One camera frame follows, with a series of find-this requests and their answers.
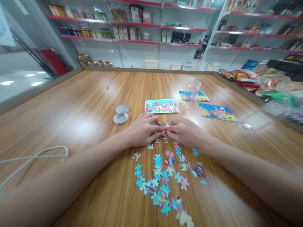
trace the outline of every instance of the cartoon image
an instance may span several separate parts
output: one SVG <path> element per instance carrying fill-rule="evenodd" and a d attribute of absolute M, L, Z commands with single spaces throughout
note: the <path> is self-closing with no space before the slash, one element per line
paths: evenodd
<path fill-rule="evenodd" d="M 198 91 L 196 96 L 193 96 L 193 92 L 179 91 L 179 95 L 183 101 L 210 101 L 209 98 L 201 91 Z"/>
<path fill-rule="evenodd" d="M 145 101 L 145 113 L 164 114 L 180 113 L 173 99 L 159 99 Z"/>
<path fill-rule="evenodd" d="M 237 119 L 228 107 L 202 103 L 199 103 L 199 106 L 203 117 L 237 122 Z"/>

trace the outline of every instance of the clear plastic cup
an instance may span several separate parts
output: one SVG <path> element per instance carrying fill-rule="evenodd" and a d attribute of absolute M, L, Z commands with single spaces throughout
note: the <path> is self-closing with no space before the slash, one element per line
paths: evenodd
<path fill-rule="evenodd" d="M 197 81 L 197 80 L 190 80 L 187 82 L 186 87 L 184 89 L 184 93 L 181 96 L 181 105 L 182 106 L 184 106 L 186 108 L 190 107 L 192 100 L 190 100 L 190 97 L 188 97 L 185 94 L 190 93 L 191 97 L 195 97 L 200 89 L 200 86 L 201 86 L 201 82 Z"/>
<path fill-rule="evenodd" d="M 286 116 L 286 105 L 277 100 L 270 101 L 260 109 L 239 122 L 239 126 L 248 132 L 256 132 L 276 120 L 281 120 Z"/>

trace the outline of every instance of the hand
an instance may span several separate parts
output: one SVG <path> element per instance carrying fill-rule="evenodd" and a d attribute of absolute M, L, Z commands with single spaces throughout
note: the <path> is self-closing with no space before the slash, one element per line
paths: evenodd
<path fill-rule="evenodd" d="M 140 114 L 140 116 L 132 123 L 126 130 L 124 130 L 122 135 L 124 136 L 128 147 L 142 147 L 150 144 L 157 138 L 163 136 L 161 131 L 165 127 L 160 127 L 160 122 L 158 117 L 152 113 Z"/>
<path fill-rule="evenodd" d="M 170 124 L 171 126 L 166 128 L 168 136 L 188 147 L 204 149 L 214 139 L 187 118 L 173 118 Z"/>

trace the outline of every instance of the white storage bin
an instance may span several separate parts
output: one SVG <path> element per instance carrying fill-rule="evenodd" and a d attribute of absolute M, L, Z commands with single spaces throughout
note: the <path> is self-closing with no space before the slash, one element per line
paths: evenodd
<path fill-rule="evenodd" d="M 184 71 L 191 71 L 192 67 L 196 66 L 195 63 L 193 61 L 184 61 L 182 63 L 182 67 L 181 70 Z"/>
<path fill-rule="evenodd" d="M 171 64 L 171 70 L 181 70 L 181 63 L 172 63 Z"/>
<path fill-rule="evenodd" d="M 145 68 L 147 69 L 158 69 L 158 60 L 145 60 Z"/>
<path fill-rule="evenodd" d="M 214 64 L 211 64 L 211 63 L 208 63 L 207 67 L 206 67 L 206 71 L 215 71 L 215 72 L 218 72 L 219 69 L 221 68 L 222 65 L 214 65 Z"/>

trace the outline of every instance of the white shelving unit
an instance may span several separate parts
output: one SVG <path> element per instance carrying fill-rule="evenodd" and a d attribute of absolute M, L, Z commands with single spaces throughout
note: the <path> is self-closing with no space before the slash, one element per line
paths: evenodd
<path fill-rule="evenodd" d="M 70 36 L 61 36 L 61 38 L 71 39 L 79 53 L 89 55 L 94 61 L 109 61 L 115 67 L 123 68 L 145 68 L 146 59 L 159 60 L 159 69 L 171 69 L 172 63 L 192 61 L 196 49 L 202 47 L 202 45 L 198 45 L 199 39 L 202 34 L 206 34 L 212 14 L 215 11 L 214 9 L 180 6 L 163 0 L 51 0 L 50 3 L 69 6 L 71 9 L 93 11 L 94 8 L 97 8 L 106 13 L 108 21 L 57 16 L 49 16 L 49 18 L 57 21 L 58 27 L 63 25 L 78 29 L 110 29 L 113 39 Z M 138 4 L 144 7 L 145 10 L 152 11 L 153 24 L 113 21 L 111 9 L 124 9 L 127 13 L 128 21 L 131 21 L 128 9 L 130 4 Z M 163 23 L 174 24 L 177 22 L 186 23 L 190 25 L 190 28 L 162 26 Z M 151 42 L 114 39 L 113 25 L 140 28 L 142 40 L 144 40 L 143 33 L 149 32 Z M 190 42 L 196 45 L 161 43 L 162 30 L 190 33 Z"/>
<path fill-rule="evenodd" d="M 275 1 L 269 2 L 267 0 L 262 0 L 258 5 L 258 8 L 265 8 L 265 6 L 271 7 L 274 2 Z M 219 65 L 222 65 L 221 68 L 230 70 L 241 68 L 247 60 L 262 62 L 263 60 L 283 59 L 290 53 L 303 53 L 302 51 L 295 52 L 278 49 L 279 46 L 286 40 L 302 39 L 303 37 L 276 35 L 278 31 L 286 24 L 291 23 L 293 26 L 302 24 L 303 18 L 238 11 L 224 12 L 226 4 L 227 0 L 223 5 L 220 16 L 214 27 L 214 32 L 210 37 L 208 46 L 203 55 L 200 66 L 201 71 L 206 70 L 208 63 L 219 63 Z M 227 23 L 223 31 L 218 31 L 218 27 L 222 19 L 227 20 Z M 233 25 L 237 25 L 237 27 L 241 30 L 245 27 L 259 26 L 262 23 L 271 24 L 271 34 L 253 34 L 227 30 L 229 26 Z M 217 43 L 218 38 L 223 40 L 230 34 L 239 35 L 237 42 L 245 42 L 250 45 L 258 44 L 262 47 L 270 46 L 275 49 L 211 46 L 211 43 Z"/>

